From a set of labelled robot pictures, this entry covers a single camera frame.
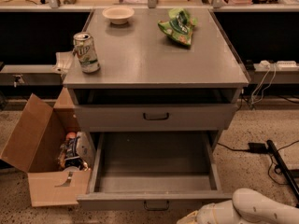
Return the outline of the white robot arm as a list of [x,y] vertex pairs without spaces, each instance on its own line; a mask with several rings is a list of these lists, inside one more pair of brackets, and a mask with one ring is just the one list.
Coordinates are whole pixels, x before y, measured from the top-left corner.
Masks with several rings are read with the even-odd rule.
[[231,200],[206,204],[176,224],[299,224],[299,209],[242,188]]

